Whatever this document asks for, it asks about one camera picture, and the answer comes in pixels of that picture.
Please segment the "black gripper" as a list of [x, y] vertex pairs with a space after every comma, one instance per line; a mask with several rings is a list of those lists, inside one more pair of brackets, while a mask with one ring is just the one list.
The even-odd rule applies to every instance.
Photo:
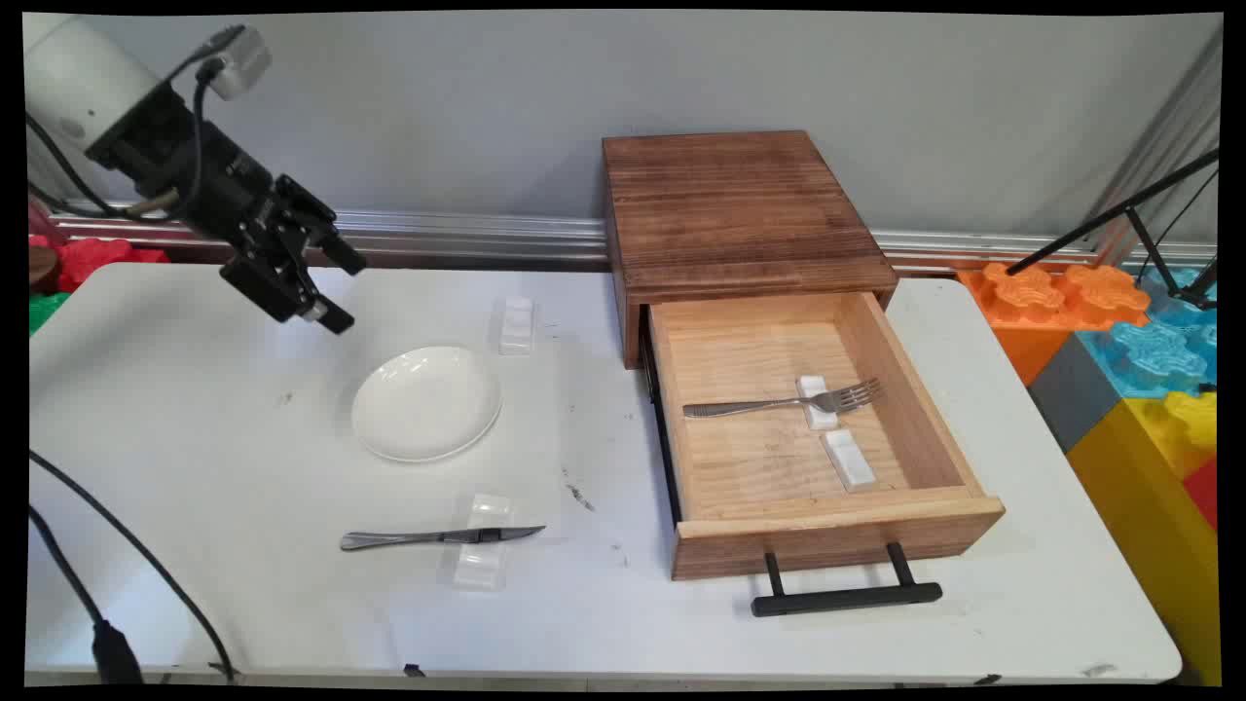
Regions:
[[[365, 270], [365, 256], [340, 235], [334, 209], [289, 174], [268, 171], [216, 125], [204, 123], [199, 131], [193, 125], [192, 105], [161, 83], [88, 146], [88, 159], [123, 173], [145, 199], [169, 188], [187, 194], [199, 174], [199, 195], [179, 219], [202, 237], [282, 254], [282, 244], [267, 230], [268, 215], [277, 212], [285, 232], [302, 237], [300, 248], [320, 249], [348, 275]], [[302, 261], [273, 263], [258, 252], [243, 252], [231, 256], [219, 275], [277, 322], [299, 318], [338, 336], [355, 322], [316, 289]]]

